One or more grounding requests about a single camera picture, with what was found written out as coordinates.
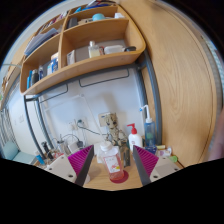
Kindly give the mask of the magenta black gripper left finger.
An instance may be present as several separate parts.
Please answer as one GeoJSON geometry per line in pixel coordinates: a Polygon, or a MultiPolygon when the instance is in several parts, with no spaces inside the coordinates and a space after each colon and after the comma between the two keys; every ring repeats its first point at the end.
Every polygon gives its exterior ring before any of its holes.
{"type": "Polygon", "coordinates": [[[78,186],[83,186],[94,156],[94,146],[88,146],[68,157],[61,155],[45,170],[78,186]]]}

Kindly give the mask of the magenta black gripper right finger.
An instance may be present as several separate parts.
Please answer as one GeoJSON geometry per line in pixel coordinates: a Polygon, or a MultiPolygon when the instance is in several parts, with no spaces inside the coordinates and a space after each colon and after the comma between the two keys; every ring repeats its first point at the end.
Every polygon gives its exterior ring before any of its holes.
{"type": "Polygon", "coordinates": [[[138,146],[133,146],[133,157],[143,186],[179,170],[168,157],[157,157],[138,146]]]}

